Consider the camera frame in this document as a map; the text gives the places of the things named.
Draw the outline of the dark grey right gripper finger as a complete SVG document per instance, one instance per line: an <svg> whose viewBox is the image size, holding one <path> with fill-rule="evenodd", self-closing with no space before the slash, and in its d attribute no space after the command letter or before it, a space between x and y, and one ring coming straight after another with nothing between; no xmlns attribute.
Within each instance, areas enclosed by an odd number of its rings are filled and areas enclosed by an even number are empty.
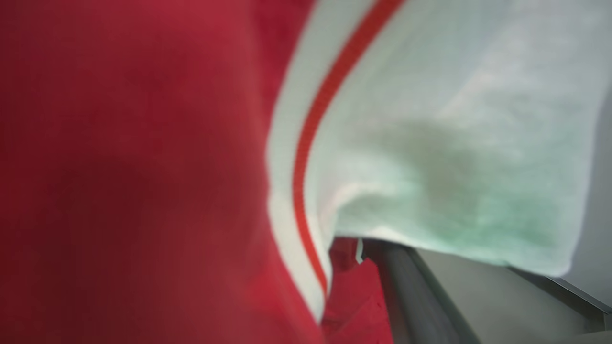
<svg viewBox="0 0 612 344"><path fill-rule="evenodd" d="M478 344L470 324L416 249L365 240L378 269L395 344Z"/></svg>

